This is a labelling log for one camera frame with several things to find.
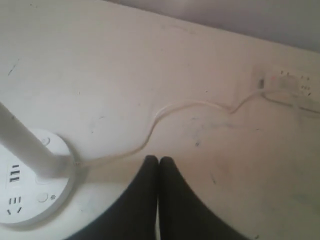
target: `wall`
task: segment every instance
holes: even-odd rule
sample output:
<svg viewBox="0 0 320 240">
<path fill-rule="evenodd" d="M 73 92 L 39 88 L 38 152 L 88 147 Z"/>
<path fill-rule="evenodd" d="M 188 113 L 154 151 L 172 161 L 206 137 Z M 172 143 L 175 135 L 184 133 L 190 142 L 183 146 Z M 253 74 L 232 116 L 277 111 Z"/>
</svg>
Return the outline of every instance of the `wall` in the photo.
<svg viewBox="0 0 320 240">
<path fill-rule="evenodd" d="M 110 0 L 235 33 L 320 52 L 318 0 Z"/>
</svg>

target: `desk surface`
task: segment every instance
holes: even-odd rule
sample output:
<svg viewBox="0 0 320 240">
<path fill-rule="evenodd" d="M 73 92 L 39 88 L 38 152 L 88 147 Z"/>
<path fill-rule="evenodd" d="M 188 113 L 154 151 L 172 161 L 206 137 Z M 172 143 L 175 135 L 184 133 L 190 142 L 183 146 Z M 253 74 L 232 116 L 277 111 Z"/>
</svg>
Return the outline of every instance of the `desk surface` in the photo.
<svg viewBox="0 0 320 240">
<path fill-rule="evenodd" d="M 98 0 L 1 0 L 0 32 L 0 101 L 26 126 L 59 134 L 81 161 L 138 146 L 153 114 L 171 102 L 236 103 L 251 91 L 257 65 L 320 76 L 319 54 Z M 250 239 L 318 239 L 319 121 L 298 121 L 260 98 L 232 116 L 177 112 L 143 151 L 80 170 L 53 217 L 1 226 L 0 238 L 71 235 L 154 154 L 173 157 L 203 202 Z"/>
</svg>

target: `lamp base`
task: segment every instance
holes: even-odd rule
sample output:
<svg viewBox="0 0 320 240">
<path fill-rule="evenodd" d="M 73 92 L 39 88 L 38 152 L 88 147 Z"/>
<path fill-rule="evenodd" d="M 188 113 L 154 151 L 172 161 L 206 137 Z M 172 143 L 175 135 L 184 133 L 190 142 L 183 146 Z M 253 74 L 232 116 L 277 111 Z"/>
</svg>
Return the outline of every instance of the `lamp base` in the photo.
<svg viewBox="0 0 320 240">
<path fill-rule="evenodd" d="M 39 178 L 0 145 L 0 224 L 26 226 L 53 214 L 67 199 L 75 183 L 74 157 L 67 144 L 46 130 L 30 130 L 63 165 L 57 176 Z"/>
</svg>

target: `power strip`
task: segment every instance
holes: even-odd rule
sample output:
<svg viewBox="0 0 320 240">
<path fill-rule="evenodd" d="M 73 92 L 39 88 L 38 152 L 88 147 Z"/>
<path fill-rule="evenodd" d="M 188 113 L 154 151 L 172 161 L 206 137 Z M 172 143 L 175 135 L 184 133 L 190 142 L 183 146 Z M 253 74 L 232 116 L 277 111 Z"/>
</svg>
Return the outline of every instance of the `power strip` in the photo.
<svg viewBox="0 0 320 240">
<path fill-rule="evenodd" d="M 299 93 L 301 96 L 295 100 L 301 109 L 320 113 L 320 77 L 278 66 L 272 66 L 262 72 L 259 79 L 255 80 L 256 88 Z M 264 97 L 269 101 L 293 105 L 292 97 L 285 93 L 268 93 Z"/>
</svg>

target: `electrical outlet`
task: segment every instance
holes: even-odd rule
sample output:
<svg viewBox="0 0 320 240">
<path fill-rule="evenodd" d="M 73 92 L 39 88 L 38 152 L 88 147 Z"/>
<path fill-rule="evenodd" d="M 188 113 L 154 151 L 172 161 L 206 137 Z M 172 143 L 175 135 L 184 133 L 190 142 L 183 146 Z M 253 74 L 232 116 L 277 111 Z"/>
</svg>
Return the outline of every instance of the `electrical outlet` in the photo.
<svg viewBox="0 0 320 240">
<path fill-rule="evenodd" d="M 301 109 L 320 113 L 320 77 L 278 66 L 265 68 L 256 82 L 256 88 L 266 90 L 288 90 L 299 93 L 296 102 Z M 267 100 L 292 105 L 293 99 L 286 93 L 268 93 Z"/>
<path fill-rule="evenodd" d="M 16 187 L 20 181 L 21 169 L 19 164 L 10 164 L 8 167 L 7 187 Z"/>
<path fill-rule="evenodd" d="M 6 210 L 9 216 L 13 216 L 14 214 L 20 214 L 22 210 L 22 197 L 16 196 L 9 198 L 8 201 L 8 209 Z"/>
</svg>

